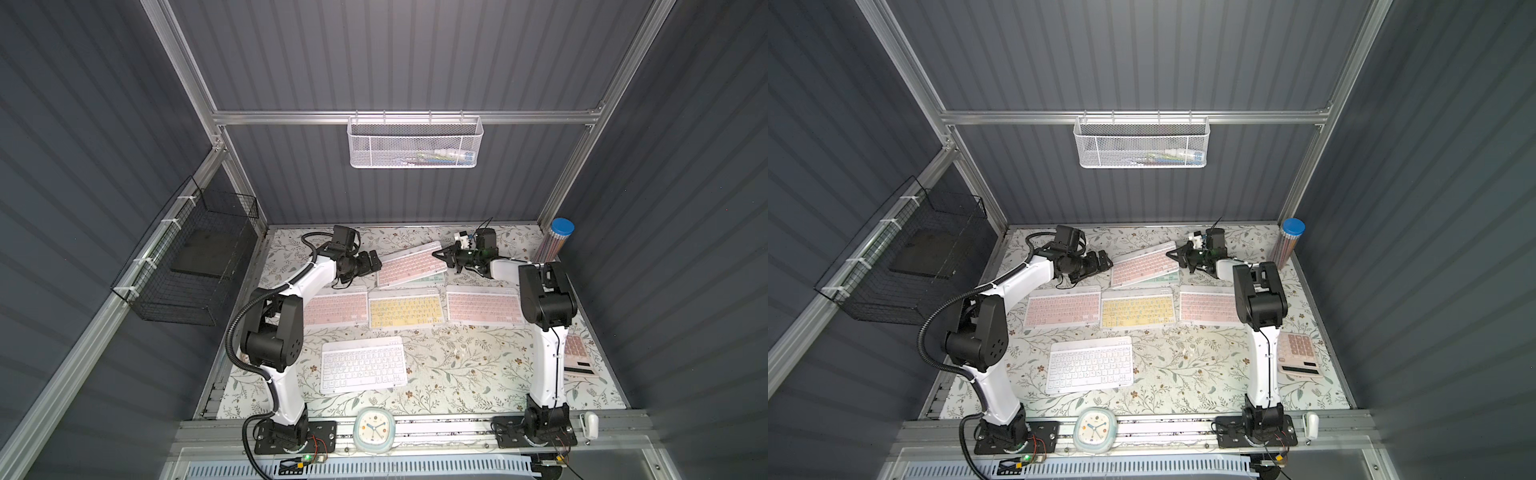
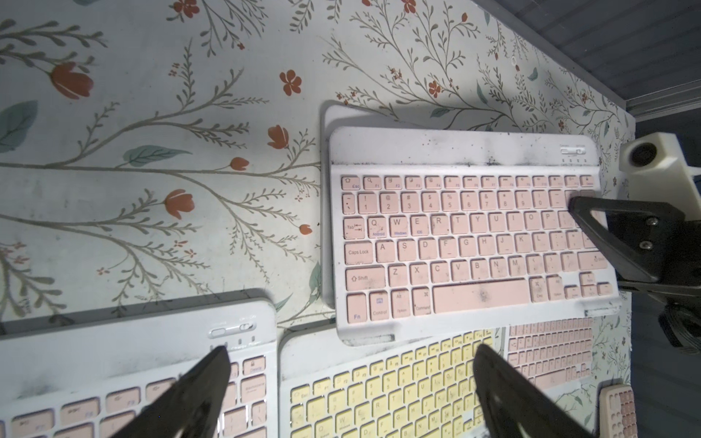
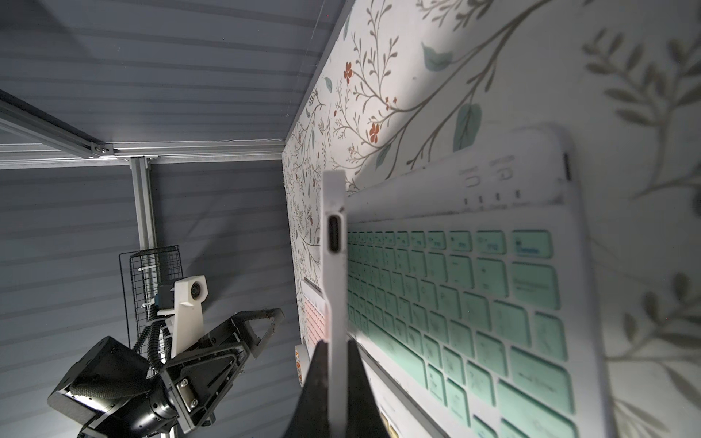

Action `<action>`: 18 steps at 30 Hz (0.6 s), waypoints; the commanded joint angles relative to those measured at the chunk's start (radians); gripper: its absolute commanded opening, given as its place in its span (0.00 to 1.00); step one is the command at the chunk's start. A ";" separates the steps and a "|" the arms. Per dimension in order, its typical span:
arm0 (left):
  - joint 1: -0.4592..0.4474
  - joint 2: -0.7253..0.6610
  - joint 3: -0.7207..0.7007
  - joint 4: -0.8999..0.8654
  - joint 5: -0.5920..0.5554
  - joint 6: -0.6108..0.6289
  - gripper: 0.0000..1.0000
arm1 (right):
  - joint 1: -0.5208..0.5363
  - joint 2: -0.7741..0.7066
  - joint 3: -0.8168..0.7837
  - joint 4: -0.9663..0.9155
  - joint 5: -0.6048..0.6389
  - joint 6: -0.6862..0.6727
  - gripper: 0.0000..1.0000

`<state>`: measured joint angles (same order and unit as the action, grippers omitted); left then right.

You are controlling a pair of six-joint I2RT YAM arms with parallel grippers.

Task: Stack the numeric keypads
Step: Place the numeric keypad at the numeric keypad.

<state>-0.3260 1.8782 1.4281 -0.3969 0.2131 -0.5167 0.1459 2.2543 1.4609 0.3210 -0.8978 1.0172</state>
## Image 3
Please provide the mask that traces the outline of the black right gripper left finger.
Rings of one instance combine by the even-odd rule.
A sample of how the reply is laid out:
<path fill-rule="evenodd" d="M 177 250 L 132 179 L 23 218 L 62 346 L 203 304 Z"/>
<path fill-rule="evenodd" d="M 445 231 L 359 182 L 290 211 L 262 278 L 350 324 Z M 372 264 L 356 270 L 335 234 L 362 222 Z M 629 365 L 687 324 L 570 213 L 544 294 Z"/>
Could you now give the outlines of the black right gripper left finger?
<path fill-rule="evenodd" d="M 328 350 L 325 341 L 317 344 L 295 412 L 283 437 L 330 437 Z"/>

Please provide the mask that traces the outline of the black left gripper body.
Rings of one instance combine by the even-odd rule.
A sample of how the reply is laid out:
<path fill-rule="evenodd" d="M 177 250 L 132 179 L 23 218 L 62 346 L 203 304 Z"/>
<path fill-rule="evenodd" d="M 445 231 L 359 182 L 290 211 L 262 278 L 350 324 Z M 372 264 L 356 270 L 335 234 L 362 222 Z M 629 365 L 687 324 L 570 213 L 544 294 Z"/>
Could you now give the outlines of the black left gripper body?
<path fill-rule="evenodd" d="M 155 372 L 137 352 L 106 337 L 77 361 L 47 398 L 82 437 L 153 437 L 209 423 L 246 362 L 246 345 L 208 337 Z"/>

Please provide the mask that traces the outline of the pink keyboard front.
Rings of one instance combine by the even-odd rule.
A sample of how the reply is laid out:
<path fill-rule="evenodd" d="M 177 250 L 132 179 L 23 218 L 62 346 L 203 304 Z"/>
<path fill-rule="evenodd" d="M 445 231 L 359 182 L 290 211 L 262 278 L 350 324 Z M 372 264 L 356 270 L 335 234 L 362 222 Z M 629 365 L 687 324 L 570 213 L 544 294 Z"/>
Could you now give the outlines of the pink keyboard front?
<path fill-rule="evenodd" d="M 321 178 L 321 290 L 327 308 L 328 421 L 332 437 L 344 437 L 348 425 L 348 299 L 345 172 Z"/>

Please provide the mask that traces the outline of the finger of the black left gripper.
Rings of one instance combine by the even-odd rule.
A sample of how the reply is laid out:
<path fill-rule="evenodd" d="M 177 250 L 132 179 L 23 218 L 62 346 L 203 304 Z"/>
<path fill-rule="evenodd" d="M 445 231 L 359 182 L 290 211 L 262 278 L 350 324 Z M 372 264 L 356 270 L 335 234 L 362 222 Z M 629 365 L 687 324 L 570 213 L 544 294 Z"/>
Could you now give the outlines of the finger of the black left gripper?
<path fill-rule="evenodd" d="M 284 319 L 281 308 L 237 312 L 226 321 L 223 343 L 241 344 L 257 359 Z"/>

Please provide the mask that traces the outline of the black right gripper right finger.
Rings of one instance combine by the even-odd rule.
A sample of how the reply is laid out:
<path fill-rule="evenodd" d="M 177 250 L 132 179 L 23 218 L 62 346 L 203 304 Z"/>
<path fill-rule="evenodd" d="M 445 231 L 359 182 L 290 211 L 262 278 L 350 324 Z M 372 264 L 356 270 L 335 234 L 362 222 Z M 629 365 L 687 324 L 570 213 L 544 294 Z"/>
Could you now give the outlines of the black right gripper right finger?
<path fill-rule="evenodd" d="M 389 438 L 374 394 L 367 378 L 363 360 L 354 339 L 347 342 L 348 365 L 348 438 Z"/>

